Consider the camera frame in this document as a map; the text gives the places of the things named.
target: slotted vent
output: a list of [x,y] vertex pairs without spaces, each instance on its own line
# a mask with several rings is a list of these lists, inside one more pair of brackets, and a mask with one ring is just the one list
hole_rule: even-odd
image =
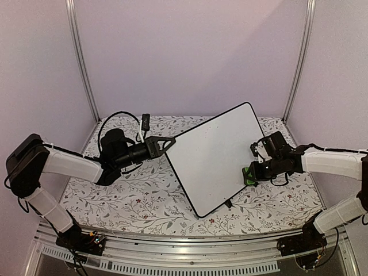
[[[71,262],[73,256],[70,252],[53,248],[51,246],[44,245],[43,254]],[[114,271],[124,275],[144,275],[144,276],[233,276],[233,275],[262,275],[266,273],[278,272],[277,262],[267,262],[261,264],[255,264],[252,266],[242,266],[236,268],[221,268],[221,269],[165,269],[165,268],[153,268],[147,266],[128,265],[115,261],[101,260],[99,267],[89,266],[94,269]]]

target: green object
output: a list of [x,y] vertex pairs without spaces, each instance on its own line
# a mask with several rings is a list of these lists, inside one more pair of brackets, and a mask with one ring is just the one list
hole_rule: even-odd
[[242,170],[242,173],[243,173],[243,177],[244,177],[244,184],[246,186],[257,186],[258,185],[258,182],[255,182],[255,181],[252,181],[252,180],[249,180],[249,179],[246,179],[245,176],[248,175],[249,177],[252,177],[253,175],[248,172],[249,171],[249,167],[245,167],[243,168]]

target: white board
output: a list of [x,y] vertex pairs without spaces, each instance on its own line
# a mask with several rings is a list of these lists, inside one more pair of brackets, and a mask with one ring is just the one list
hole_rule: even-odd
[[176,137],[166,156],[198,217],[246,187],[241,171],[255,160],[250,145],[262,137],[248,102]]

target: white wall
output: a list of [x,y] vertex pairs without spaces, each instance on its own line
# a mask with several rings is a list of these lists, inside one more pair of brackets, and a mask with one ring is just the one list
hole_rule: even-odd
[[[289,126],[299,143],[368,148],[368,1],[317,1],[312,37]],[[331,206],[361,189],[358,181],[315,174]],[[362,275],[368,228],[347,227]]]
[[281,116],[306,1],[75,1],[101,116],[214,115],[250,101]]
[[[65,1],[0,1],[0,179],[7,156],[31,133],[81,150],[94,122],[72,46]],[[65,179],[41,184],[60,197]],[[0,192],[0,274],[20,275],[39,219]]]

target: floral pattern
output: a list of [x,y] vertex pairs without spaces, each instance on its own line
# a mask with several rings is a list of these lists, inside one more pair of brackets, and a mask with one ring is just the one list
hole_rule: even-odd
[[[209,117],[151,117],[150,135],[174,136]],[[265,135],[281,131],[292,139],[279,118],[259,118]],[[137,123],[129,117],[114,117],[102,134],[122,128],[135,137]],[[98,156],[97,133],[85,155]],[[289,185],[269,182],[247,187],[232,199],[233,207],[222,206],[206,218],[194,214],[165,156],[149,160],[108,187],[71,178],[61,204],[82,224],[111,231],[154,235],[220,236],[266,233],[298,228],[322,208],[308,174],[293,174]]]

